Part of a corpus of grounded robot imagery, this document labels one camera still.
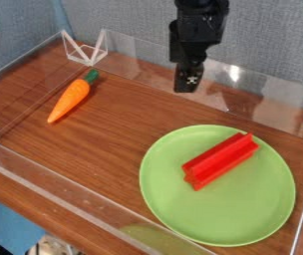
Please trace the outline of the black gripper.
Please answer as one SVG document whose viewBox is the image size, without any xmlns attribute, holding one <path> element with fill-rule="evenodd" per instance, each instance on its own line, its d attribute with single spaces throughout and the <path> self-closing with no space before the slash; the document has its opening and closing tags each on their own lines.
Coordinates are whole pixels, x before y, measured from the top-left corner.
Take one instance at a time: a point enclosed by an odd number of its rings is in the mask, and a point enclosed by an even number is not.
<svg viewBox="0 0 303 255">
<path fill-rule="evenodd" d="M 177 63 L 173 91 L 193 93 L 201 80 L 205 51 L 221 41 L 227 6 L 178 6 L 169 22 L 169 60 Z"/>
</svg>

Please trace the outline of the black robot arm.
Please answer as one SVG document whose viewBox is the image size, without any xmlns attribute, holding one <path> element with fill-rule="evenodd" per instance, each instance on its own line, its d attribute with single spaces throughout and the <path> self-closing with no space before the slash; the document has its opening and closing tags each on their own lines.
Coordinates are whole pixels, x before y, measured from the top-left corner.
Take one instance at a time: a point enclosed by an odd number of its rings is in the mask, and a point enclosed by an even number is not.
<svg viewBox="0 0 303 255">
<path fill-rule="evenodd" d="M 228 0 L 173 0 L 176 19 L 168 24 L 168 59 L 176 63 L 173 91 L 193 93 L 204 71 L 205 51 L 221 41 Z"/>
</svg>

